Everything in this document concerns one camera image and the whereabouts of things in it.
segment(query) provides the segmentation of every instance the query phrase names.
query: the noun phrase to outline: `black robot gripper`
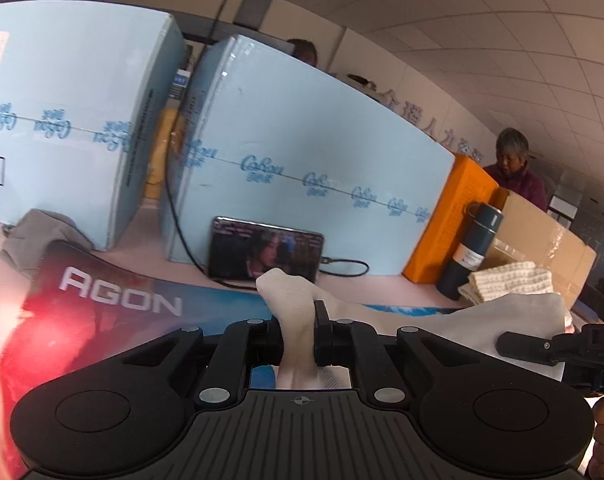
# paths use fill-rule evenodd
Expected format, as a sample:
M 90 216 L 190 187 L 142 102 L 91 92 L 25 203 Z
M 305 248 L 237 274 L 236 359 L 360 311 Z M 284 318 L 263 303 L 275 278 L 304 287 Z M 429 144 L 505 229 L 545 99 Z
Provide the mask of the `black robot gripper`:
M 253 390 L 276 319 L 177 330 L 31 390 L 11 433 L 47 479 L 576 479 L 593 432 L 572 387 L 419 330 L 328 319 L 319 366 L 345 390 Z

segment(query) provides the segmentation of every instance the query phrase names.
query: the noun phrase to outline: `monitor box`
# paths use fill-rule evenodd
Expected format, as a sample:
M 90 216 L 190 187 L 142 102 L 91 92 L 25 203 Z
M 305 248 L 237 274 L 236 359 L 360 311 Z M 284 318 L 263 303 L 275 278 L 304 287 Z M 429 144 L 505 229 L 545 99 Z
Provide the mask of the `monitor box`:
M 217 216 L 324 235 L 323 256 L 400 274 L 454 156 L 368 96 L 237 36 L 213 46 L 178 118 L 169 183 L 187 245 L 208 261 Z M 189 262 L 166 197 L 166 256 Z M 354 274 L 362 266 L 326 267 Z
M 89 1 L 0 4 L 0 222 L 64 214 L 98 250 L 140 203 L 184 40 L 170 14 Z

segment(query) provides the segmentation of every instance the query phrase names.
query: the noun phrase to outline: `black cable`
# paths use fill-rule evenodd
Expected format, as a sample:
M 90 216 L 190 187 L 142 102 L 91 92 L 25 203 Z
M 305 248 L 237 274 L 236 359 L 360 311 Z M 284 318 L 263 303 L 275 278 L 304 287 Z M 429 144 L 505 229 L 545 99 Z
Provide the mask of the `black cable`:
M 328 274 L 329 276 L 339 276 L 340 278 L 358 278 L 360 276 L 364 276 L 370 270 L 368 263 L 363 262 L 362 260 L 349 260 L 348 258 L 322 258 L 320 260 L 321 265 L 329 265 L 337 262 L 345 262 L 347 264 L 358 264 L 364 266 L 364 270 L 359 274 L 342 274 L 341 272 L 331 272 L 330 270 L 322 269 L 318 269 L 318 271 L 322 272 L 322 274 Z
M 224 6 L 226 6 L 226 1 L 227 0 L 222 0 L 222 2 L 220 3 L 220 7 L 218 8 L 218 13 L 215 16 L 215 19 L 213 20 L 213 23 L 211 23 L 211 28 L 208 30 L 208 36 L 207 36 L 207 41 L 204 45 L 204 47 L 202 48 L 202 50 L 200 51 L 200 54 L 198 55 L 198 59 L 195 60 L 195 63 L 193 65 L 193 68 L 191 70 L 191 78 L 189 79 L 189 84 L 187 85 L 185 91 L 184 91 L 184 96 L 185 99 L 182 101 L 182 104 L 180 106 L 180 108 L 185 107 L 186 106 L 186 96 L 188 96 L 189 94 L 189 89 L 191 88 L 191 85 L 194 81 L 194 76 L 195 76 L 195 72 L 198 68 L 198 66 L 200 65 L 200 61 L 202 60 L 202 56 L 204 55 L 204 51 L 207 49 L 208 44 L 211 43 L 211 40 L 213 38 L 213 33 L 216 30 L 216 27 L 218 26 L 218 22 L 220 21 L 220 16 L 222 14 L 222 11 L 224 10 Z M 175 116 L 175 119 L 173 120 L 173 125 L 171 127 L 171 133 L 170 136 L 172 136 L 175 133 L 175 128 L 177 126 L 179 117 L 181 115 L 180 112 L 183 112 L 184 110 L 181 109 L 179 110 L 178 114 Z M 198 261 L 195 259 L 195 256 L 193 255 L 193 253 L 191 253 L 191 250 L 189 249 L 189 246 L 186 243 L 186 240 L 184 238 L 184 233 L 182 232 L 182 229 L 180 227 L 180 223 L 178 222 L 178 215 L 177 212 L 175 210 L 175 203 L 173 202 L 173 197 L 171 196 L 171 189 L 169 186 L 169 150 L 170 150 L 170 145 L 171 145 L 171 137 L 168 139 L 168 142 L 166 144 L 166 154 L 164 156 L 164 188 L 166 190 L 166 198 L 169 202 L 169 206 L 171 208 L 171 216 L 173 217 L 173 224 L 175 225 L 175 231 L 178 233 L 178 237 L 180 238 L 180 241 L 182 242 L 182 246 L 184 247 L 184 250 L 186 251 L 187 255 L 189 256 L 189 260 L 191 260 L 191 262 L 193 263 L 193 265 L 195 265 L 195 267 L 205 276 L 207 275 L 207 273 L 204 271 L 204 268 L 198 263 Z M 227 283 L 224 282 L 223 280 L 213 280 L 215 283 L 219 283 L 220 285 L 224 285 L 227 286 L 228 288 L 236 288 L 239 290 L 257 290 L 257 288 L 255 288 L 254 286 L 245 286 L 245 285 L 234 285 L 233 283 Z

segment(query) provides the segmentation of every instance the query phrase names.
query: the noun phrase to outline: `smartphone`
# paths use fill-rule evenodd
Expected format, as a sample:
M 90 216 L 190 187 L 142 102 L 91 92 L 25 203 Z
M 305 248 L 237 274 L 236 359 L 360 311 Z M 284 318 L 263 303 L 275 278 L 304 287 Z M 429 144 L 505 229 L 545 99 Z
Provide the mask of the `smartphone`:
M 255 281 L 277 267 L 315 282 L 324 236 L 233 218 L 213 221 L 208 276 L 219 280 Z

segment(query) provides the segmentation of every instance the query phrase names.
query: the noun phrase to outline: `purple jacket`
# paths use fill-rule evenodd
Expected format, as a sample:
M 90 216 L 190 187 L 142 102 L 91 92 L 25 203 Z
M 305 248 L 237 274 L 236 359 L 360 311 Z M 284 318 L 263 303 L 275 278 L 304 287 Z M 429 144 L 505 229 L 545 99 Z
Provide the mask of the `purple jacket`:
M 546 211 L 546 191 L 542 179 L 528 170 L 528 163 L 512 177 L 506 179 L 497 164 L 484 170 L 495 180 L 500 187 L 504 187 L 523 196 L 529 202 Z

